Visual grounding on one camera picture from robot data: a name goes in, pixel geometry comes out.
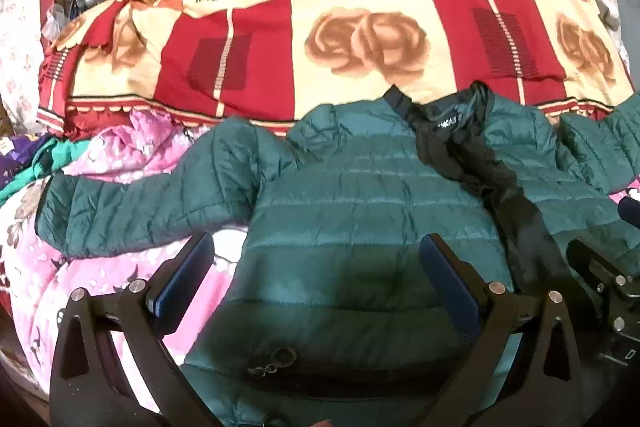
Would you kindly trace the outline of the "green puffer jacket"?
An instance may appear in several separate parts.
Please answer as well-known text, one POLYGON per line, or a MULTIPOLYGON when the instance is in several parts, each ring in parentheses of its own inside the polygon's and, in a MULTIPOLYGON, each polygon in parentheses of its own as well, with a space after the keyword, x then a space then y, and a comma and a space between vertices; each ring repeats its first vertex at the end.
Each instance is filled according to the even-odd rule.
POLYGON ((488 281, 557 291, 593 358, 599 296, 566 261, 590 239, 630 275, 639 232, 614 195, 639 174, 639 100, 551 124, 485 83, 426 105, 397 88, 321 105, 287 135, 233 117, 168 173, 52 176, 35 230, 112 257, 240 228, 241 258, 182 373, 226 426, 411 426, 470 347, 419 261, 438 234, 488 281))

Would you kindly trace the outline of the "green purple cloth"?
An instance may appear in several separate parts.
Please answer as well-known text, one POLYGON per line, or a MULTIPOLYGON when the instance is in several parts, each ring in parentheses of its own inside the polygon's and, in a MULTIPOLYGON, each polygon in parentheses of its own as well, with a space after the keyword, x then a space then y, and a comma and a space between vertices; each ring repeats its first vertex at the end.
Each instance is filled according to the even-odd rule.
POLYGON ((58 139, 49 133, 4 136, 1 139, 1 204, 29 183, 79 159, 89 143, 89 140, 58 139))

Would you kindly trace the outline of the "red rose patterned blanket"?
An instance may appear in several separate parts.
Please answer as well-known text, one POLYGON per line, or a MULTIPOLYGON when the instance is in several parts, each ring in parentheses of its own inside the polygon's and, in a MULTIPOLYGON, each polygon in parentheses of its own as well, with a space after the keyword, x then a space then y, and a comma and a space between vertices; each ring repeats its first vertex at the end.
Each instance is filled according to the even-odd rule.
POLYGON ((551 116, 632 92, 596 0, 110 0, 48 49, 37 118, 72 139, 150 108, 283 132, 320 104, 477 80, 551 116))

